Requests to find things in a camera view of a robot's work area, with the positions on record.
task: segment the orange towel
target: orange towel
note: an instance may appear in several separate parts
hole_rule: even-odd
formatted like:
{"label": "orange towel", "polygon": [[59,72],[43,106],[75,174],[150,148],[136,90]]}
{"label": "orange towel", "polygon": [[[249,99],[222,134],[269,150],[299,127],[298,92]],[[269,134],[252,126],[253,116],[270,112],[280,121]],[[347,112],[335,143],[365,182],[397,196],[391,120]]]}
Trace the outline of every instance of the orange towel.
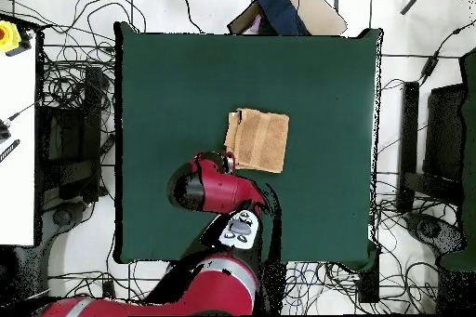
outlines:
{"label": "orange towel", "polygon": [[289,117],[238,109],[228,115],[227,152],[236,159],[236,169],[283,171]]}

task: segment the yellow object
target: yellow object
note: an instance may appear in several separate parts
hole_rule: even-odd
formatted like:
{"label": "yellow object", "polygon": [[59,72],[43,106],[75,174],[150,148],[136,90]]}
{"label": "yellow object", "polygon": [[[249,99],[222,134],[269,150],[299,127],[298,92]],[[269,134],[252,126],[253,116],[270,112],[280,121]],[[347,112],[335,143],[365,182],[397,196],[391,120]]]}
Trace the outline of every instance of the yellow object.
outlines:
{"label": "yellow object", "polygon": [[20,46],[21,37],[17,26],[0,20],[0,52],[7,53]]}

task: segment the white desk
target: white desk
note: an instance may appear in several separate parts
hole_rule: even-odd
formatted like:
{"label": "white desk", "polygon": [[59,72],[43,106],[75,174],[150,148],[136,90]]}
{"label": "white desk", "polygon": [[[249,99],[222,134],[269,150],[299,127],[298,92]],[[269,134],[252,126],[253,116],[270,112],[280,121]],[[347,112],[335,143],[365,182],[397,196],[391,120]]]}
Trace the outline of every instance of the white desk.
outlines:
{"label": "white desk", "polygon": [[[0,53],[0,118],[34,103],[35,41],[18,56]],[[0,244],[33,245],[34,211],[34,107],[18,116],[9,128],[11,137],[0,144],[4,151],[15,139],[20,145],[0,163]]]}

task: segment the cardboard box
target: cardboard box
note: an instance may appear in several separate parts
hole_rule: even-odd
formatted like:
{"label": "cardboard box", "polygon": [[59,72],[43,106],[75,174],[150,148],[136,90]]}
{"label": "cardboard box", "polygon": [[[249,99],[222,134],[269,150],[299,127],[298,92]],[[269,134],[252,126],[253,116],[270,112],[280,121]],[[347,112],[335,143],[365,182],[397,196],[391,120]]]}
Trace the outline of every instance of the cardboard box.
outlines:
{"label": "cardboard box", "polygon": [[[311,35],[341,35],[347,30],[346,21],[325,0],[289,1],[295,8],[299,6],[297,13]],[[263,15],[263,10],[254,1],[228,25],[228,29],[233,34],[243,33],[258,14]]]}

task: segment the green tabletop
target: green tabletop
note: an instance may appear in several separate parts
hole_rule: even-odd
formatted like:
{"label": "green tabletop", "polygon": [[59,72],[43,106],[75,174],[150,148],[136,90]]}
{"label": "green tabletop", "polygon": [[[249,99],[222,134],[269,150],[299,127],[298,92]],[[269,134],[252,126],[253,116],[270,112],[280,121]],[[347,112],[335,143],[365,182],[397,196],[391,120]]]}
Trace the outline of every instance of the green tabletop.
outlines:
{"label": "green tabletop", "polygon": [[[177,259],[213,218],[174,208],[166,184],[197,152],[224,150],[237,108],[289,116],[283,173],[239,172],[279,197],[283,261],[367,261],[380,30],[264,37],[134,33],[121,24],[116,36],[122,262]],[[265,221],[265,244],[270,234]]]}

